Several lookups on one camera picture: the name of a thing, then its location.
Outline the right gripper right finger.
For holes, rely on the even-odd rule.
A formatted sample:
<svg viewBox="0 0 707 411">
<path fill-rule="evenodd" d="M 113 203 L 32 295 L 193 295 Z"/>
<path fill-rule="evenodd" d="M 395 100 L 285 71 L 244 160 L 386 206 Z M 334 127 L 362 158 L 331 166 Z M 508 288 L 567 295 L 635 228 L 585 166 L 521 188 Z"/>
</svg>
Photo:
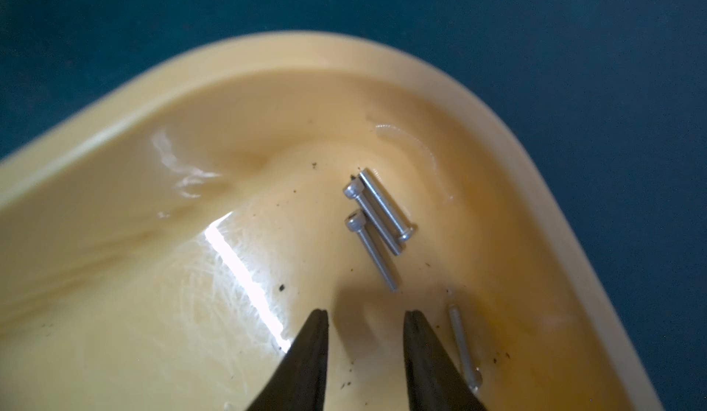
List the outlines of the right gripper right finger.
<svg viewBox="0 0 707 411">
<path fill-rule="evenodd" d="M 486 409 L 421 311 L 404 315 L 403 354 L 410 410 Z"/>
</svg>

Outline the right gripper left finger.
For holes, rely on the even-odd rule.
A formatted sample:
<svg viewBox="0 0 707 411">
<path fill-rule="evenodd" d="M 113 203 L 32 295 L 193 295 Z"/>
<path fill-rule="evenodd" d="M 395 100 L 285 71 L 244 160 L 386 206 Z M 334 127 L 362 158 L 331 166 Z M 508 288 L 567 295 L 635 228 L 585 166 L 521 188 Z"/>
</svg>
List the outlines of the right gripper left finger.
<svg viewBox="0 0 707 411">
<path fill-rule="evenodd" d="M 329 316 L 315 309 L 248 410 L 322 410 L 327 387 Z"/>
</svg>

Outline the yellow plastic storage box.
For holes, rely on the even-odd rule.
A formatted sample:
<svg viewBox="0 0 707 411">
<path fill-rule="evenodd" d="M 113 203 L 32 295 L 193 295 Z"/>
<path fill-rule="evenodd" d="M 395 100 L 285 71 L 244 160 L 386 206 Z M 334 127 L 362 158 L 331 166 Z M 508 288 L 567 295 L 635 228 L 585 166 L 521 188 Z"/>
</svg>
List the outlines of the yellow plastic storage box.
<svg viewBox="0 0 707 411">
<path fill-rule="evenodd" d="M 393 292 L 345 219 L 361 169 L 414 226 Z M 476 95 L 365 40 L 270 33 L 175 57 L 1 162 L 1 407 L 244 410 L 315 309 L 325 407 L 404 410 L 403 317 L 489 410 L 658 410 L 539 170 Z"/>
</svg>

